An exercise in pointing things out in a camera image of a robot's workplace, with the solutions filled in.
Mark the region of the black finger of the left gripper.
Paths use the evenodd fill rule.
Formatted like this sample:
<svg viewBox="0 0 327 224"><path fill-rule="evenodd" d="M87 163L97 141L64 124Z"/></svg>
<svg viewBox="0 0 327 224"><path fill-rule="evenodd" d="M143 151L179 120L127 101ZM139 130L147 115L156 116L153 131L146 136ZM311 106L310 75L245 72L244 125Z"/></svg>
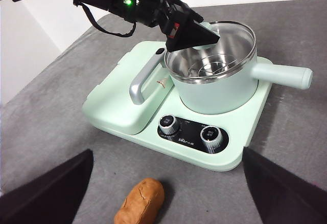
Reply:
<svg viewBox="0 0 327 224"><path fill-rule="evenodd" d="M183 9L183 13L189 17L189 19L192 19L198 23L201 23L204 21L203 17L198 14L196 11L194 11L192 8L188 6L186 3L180 3L180 6Z"/></svg>
<svg viewBox="0 0 327 224"><path fill-rule="evenodd" d="M169 52L216 44L220 38L216 33L189 19L180 11L169 16L165 34L167 36L166 47Z"/></svg>

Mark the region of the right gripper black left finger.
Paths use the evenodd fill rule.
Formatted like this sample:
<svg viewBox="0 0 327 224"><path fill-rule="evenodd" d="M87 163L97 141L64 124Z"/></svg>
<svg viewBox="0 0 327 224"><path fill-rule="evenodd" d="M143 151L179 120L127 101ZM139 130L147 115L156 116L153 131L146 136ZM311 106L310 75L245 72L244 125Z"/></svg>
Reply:
<svg viewBox="0 0 327 224"><path fill-rule="evenodd" d="M92 151L78 154L1 197L1 223L72 223L92 172Z"/></svg>

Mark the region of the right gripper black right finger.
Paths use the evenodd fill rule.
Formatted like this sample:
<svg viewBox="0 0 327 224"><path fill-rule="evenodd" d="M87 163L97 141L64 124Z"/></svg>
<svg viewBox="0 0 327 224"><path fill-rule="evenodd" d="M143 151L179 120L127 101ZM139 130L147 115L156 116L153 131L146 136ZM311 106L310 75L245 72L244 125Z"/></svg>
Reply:
<svg viewBox="0 0 327 224"><path fill-rule="evenodd" d="M245 147L247 185L263 223L326 223L326 191Z"/></svg>

